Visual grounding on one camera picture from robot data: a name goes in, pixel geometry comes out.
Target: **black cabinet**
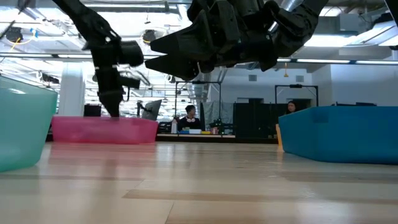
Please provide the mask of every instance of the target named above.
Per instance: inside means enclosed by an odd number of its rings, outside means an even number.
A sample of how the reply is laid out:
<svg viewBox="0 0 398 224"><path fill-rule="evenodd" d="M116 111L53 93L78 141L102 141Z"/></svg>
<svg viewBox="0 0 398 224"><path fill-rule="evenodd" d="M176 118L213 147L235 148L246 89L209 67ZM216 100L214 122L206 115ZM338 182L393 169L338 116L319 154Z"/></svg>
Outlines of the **black cabinet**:
<svg viewBox="0 0 398 224"><path fill-rule="evenodd" d="M285 114L287 105L267 103L235 103L234 129L237 138L268 138L276 134L278 117Z"/></svg>
<svg viewBox="0 0 398 224"><path fill-rule="evenodd" d="M101 105L85 105L84 116L101 116Z"/></svg>

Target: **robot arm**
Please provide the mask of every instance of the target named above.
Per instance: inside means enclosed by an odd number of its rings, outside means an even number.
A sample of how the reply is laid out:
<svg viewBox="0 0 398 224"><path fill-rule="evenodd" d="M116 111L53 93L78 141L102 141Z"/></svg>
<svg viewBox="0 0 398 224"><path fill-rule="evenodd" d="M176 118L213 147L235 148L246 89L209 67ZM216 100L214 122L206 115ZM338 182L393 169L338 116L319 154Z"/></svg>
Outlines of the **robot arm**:
<svg viewBox="0 0 398 224"><path fill-rule="evenodd" d="M144 56L137 42L122 42L109 23L94 10L79 0L53 0L75 23L79 33L86 39L83 50L90 50L98 81L99 101L112 117L119 116L119 104L123 100L123 82L116 65L128 63L138 66ZM139 88L140 81L134 81L133 88Z"/></svg>
<svg viewBox="0 0 398 224"><path fill-rule="evenodd" d="M187 12L192 25L152 41L151 49L166 55L146 66L184 80L245 62L259 62L265 71L311 38L327 2L304 0L288 12L274 1L193 0ZM269 32L274 22L278 28Z"/></svg>

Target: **black hair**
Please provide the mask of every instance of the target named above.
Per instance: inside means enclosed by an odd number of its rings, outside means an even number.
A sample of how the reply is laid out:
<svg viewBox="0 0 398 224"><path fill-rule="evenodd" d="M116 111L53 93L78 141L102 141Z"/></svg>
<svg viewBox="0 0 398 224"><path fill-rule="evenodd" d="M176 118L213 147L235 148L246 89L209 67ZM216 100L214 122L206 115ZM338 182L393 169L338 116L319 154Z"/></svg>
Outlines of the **black hair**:
<svg viewBox="0 0 398 224"><path fill-rule="evenodd" d="M191 112L191 110L194 110L195 109L195 106L193 106L193 105L188 105L186 108L185 108L185 111L187 112L187 113L189 113L189 112Z"/></svg>
<svg viewBox="0 0 398 224"><path fill-rule="evenodd" d="M297 104L295 101L290 100L287 105L286 105L286 114L291 114L292 112L289 111L289 103L292 103L294 105L294 107L296 108L296 110L294 112L297 112L299 109L297 108Z"/></svg>

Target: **man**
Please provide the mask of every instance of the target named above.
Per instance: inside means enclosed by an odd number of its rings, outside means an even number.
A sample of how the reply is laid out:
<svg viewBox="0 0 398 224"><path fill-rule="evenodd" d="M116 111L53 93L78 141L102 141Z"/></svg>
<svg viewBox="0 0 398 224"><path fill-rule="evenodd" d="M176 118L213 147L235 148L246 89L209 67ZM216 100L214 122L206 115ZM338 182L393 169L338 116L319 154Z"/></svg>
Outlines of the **man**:
<svg viewBox="0 0 398 224"><path fill-rule="evenodd" d="M200 120L195 117L196 108L193 105L188 105L185 108L187 115L180 119L178 122L178 131L181 131L184 128L189 129L201 129Z"/></svg>

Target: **yellow object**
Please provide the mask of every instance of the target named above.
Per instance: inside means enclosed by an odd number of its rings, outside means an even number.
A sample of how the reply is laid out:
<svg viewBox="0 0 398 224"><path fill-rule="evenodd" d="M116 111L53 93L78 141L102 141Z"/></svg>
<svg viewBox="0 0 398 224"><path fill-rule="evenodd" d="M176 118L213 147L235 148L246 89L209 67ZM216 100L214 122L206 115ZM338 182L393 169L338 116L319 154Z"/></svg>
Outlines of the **yellow object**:
<svg viewBox="0 0 398 224"><path fill-rule="evenodd" d="M287 74L287 63L285 63L285 75L284 75L284 77L289 77L289 75Z"/></svg>
<svg viewBox="0 0 398 224"><path fill-rule="evenodd" d="M12 52L12 50L14 50L14 47L17 45L17 43L18 43L18 41L19 41L20 39L21 39L21 38L18 38L18 39L17 39L17 42L15 42L14 45L12 45L12 47L11 47L11 49L10 49L9 52Z"/></svg>
<svg viewBox="0 0 398 224"><path fill-rule="evenodd" d="M279 124L276 124L276 134L278 135L278 151L283 151L284 148L282 146L282 136L280 135Z"/></svg>

